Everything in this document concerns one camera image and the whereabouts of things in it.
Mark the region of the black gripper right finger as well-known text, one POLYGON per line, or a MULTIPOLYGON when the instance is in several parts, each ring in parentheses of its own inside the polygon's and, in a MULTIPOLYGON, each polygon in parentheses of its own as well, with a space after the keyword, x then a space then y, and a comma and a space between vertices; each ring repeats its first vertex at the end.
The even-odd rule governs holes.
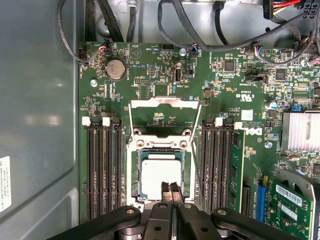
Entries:
POLYGON ((297 240, 296 236, 242 215, 229 208, 211 214, 184 202, 180 186, 172 183, 173 203, 186 233, 192 240, 297 240))

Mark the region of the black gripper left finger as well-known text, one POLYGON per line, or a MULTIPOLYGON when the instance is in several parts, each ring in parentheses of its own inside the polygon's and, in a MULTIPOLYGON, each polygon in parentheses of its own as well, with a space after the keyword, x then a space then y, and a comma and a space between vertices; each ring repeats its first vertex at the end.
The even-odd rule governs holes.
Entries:
POLYGON ((161 183, 162 201, 141 212, 122 206, 86 223, 52 236, 51 240, 170 240, 173 202, 166 199, 169 183, 161 183))

